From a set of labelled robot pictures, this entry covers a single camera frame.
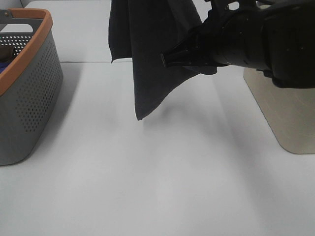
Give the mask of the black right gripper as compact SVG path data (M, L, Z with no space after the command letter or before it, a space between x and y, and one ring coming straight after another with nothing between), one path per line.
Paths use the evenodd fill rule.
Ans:
M236 65L269 70L264 14L254 0L240 0L230 9L230 0L211 1L208 18L189 37L189 43L178 44L162 52L165 67Z

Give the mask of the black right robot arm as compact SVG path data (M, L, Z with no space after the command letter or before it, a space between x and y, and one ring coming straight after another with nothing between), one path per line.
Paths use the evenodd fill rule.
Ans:
M315 3L312 0L211 1L204 23L173 49L162 53L165 67L235 65L256 69L280 88L315 86Z

